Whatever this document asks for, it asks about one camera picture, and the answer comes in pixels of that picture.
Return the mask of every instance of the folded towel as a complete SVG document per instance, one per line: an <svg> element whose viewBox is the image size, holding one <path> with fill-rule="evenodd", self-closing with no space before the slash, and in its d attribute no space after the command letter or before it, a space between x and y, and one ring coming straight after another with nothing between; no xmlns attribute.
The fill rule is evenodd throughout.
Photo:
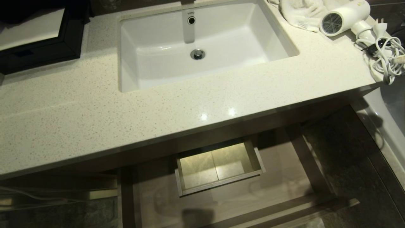
<svg viewBox="0 0 405 228"><path fill-rule="evenodd" d="M281 9L292 26L312 32L319 31L322 17L340 6L335 0L269 0Z"/></svg>

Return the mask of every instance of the white undermount sink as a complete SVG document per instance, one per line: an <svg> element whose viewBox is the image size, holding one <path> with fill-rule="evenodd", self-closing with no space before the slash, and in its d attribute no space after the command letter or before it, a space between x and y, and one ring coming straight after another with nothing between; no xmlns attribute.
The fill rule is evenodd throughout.
<svg viewBox="0 0 405 228"><path fill-rule="evenodd" d="M195 23L189 24L194 17ZM205 57L193 59L195 49ZM121 25L121 91L296 56L262 0L242 0L128 19Z"/></svg>

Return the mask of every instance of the sink drain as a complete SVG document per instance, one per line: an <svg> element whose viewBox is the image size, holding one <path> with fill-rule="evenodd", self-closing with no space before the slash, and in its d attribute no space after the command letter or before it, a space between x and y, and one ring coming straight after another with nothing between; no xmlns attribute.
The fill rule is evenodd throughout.
<svg viewBox="0 0 405 228"><path fill-rule="evenodd" d="M203 59L205 57L205 52L201 49L194 49L191 53L190 53L191 58L195 59L195 60L200 60Z"/></svg>

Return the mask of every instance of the plug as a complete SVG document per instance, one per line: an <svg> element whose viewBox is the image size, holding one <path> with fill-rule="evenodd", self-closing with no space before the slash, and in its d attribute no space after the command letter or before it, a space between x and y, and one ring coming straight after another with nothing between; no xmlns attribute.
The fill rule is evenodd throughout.
<svg viewBox="0 0 405 228"><path fill-rule="evenodd" d="M378 18L375 20L375 22L376 24L373 26L373 32L377 39L379 39L384 36L384 33L387 30L387 23L384 23L384 18L381 19L381 23L378 23Z"/></svg>

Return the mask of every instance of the speckled quartz countertop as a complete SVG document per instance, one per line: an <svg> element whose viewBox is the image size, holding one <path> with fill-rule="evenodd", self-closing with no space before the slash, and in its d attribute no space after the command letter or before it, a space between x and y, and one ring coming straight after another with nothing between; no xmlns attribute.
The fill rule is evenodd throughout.
<svg viewBox="0 0 405 228"><path fill-rule="evenodd" d="M348 36L330 39L294 28L269 5L299 55L120 92L121 20L226 1L176 2L92 18L80 59L6 75L0 88L0 179L381 81Z"/></svg>

